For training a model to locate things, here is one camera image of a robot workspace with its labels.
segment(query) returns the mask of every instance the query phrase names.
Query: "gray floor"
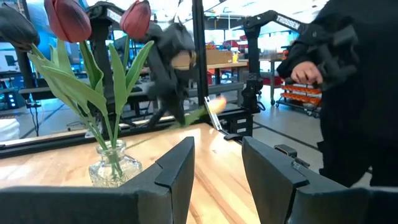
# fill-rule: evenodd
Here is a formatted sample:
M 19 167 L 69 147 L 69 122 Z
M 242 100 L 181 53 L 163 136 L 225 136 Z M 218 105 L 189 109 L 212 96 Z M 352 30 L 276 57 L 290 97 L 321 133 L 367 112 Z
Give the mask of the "gray floor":
M 281 92 L 281 89 L 275 91 L 276 100 Z M 225 95 L 229 100 L 236 99 L 236 92 Z M 271 147 L 286 144 L 296 149 L 299 158 L 309 163 L 311 170 L 318 172 L 318 169 L 322 167 L 322 154 L 316 150 L 317 142 L 322 140 L 319 119 L 309 117 L 284 105 L 278 108 L 271 106 L 269 86 L 264 86 L 262 89 L 260 101 L 265 105 L 266 110 L 254 115 L 253 137 Z M 83 128 L 79 117 L 62 102 L 44 100 L 42 106 L 38 108 L 40 136 L 65 132 L 68 128 L 71 130 Z M 147 103 L 142 103 L 141 106 L 145 107 Z M 21 138 L 36 136 L 32 115 L 28 109 L 20 108 L 0 112 L 0 119 L 13 116 L 16 116 L 20 123 Z M 371 176 L 366 174 L 356 186 L 368 186 L 370 178 Z

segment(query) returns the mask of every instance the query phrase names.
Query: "person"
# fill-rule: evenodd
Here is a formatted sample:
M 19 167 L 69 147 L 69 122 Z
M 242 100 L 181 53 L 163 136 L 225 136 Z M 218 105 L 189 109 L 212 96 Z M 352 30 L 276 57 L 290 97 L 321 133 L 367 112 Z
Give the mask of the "person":
M 351 187 L 372 167 L 372 186 L 398 187 L 398 1 L 330 0 L 314 24 L 336 32 L 352 24 L 359 39 L 356 74 L 322 93 L 323 153 L 320 174 Z M 298 41 L 282 78 L 322 83 L 323 77 Z

